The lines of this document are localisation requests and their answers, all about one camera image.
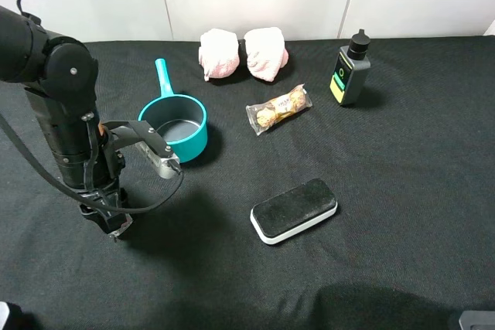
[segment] black bottle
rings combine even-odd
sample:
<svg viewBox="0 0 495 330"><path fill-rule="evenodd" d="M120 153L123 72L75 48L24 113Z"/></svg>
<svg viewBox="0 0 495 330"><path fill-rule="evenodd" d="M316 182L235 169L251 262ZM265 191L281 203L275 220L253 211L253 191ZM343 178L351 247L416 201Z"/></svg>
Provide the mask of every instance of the black bottle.
<svg viewBox="0 0 495 330"><path fill-rule="evenodd" d="M366 51L370 38L360 29L350 40L349 46L342 46L330 82L330 90L340 106L357 101L371 64Z"/></svg>

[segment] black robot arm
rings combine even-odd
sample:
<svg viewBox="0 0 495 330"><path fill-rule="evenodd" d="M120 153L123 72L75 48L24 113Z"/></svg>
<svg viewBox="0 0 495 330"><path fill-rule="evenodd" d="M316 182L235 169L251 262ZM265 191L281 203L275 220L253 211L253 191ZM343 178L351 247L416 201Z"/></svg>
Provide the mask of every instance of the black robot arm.
<svg viewBox="0 0 495 330"><path fill-rule="evenodd" d="M44 171L3 117L0 126L44 179L80 203L85 218L118 236L134 214L154 209L169 198L150 207L129 208L119 185L125 167L121 148L138 144L160 176L180 174L175 190L183 174L179 159L146 121L100 122L94 90L97 73L97 61L83 43L46 31L35 16L0 6L0 80L26 86L66 185Z"/></svg>

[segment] plastic wrapper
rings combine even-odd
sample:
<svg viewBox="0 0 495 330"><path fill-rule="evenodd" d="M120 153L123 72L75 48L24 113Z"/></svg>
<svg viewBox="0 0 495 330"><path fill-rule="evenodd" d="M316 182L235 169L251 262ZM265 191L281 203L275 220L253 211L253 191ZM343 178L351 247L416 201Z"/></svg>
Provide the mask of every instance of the plastic wrapper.
<svg viewBox="0 0 495 330"><path fill-rule="evenodd" d="M298 85L289 93L269 100L264 104L246 106L249 123L256 132L256 135L267 131L286 117L312 106L308 92L306 92L303 86L304 84Z"/></svg>

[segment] table surface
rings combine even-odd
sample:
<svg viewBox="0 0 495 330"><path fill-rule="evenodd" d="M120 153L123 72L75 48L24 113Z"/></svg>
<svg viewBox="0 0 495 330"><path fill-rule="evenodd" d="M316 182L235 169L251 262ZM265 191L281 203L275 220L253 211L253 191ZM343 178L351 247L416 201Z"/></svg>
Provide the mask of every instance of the table surface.
<svg viewBox="0 0 495 330"><path fill-rule="evenodd" d="M175 91L207 108L207 149L113 243L0 133L0 300L49 329L440 329L495 310L495 37L373 40L366 86L342 108L329 80L346 43L287 43L271 84L245 68L204 82L198 43L88 44L104 120L159 95L163 57ZM246 105L301 83L314 106L257 137ZM0 108L59 175L21 86L0 84ZM124 153L134 206L171 188ZM313 178L338 213L264 245L252 206Z"/></svg>

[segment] rolled towel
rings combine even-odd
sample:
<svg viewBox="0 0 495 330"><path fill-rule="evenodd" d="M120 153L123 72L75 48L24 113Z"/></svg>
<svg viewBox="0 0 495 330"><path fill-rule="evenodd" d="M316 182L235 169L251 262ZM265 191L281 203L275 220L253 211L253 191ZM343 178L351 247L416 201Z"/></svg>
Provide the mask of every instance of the rolled towel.
<svg viewBox="0 0 495 330"><path fill-rule="evenodd" d="M285 40L278 27L255 29L246 33L247 68L254 77L272 82L287 64Z"/></svg>
<svg viewBox="0 0 495 330"><path fill-rule="evenodd" d="M231 75L239 66L239 43L233 32L211 29L202 34L199 50L204 80L221 79Z"/></svg>

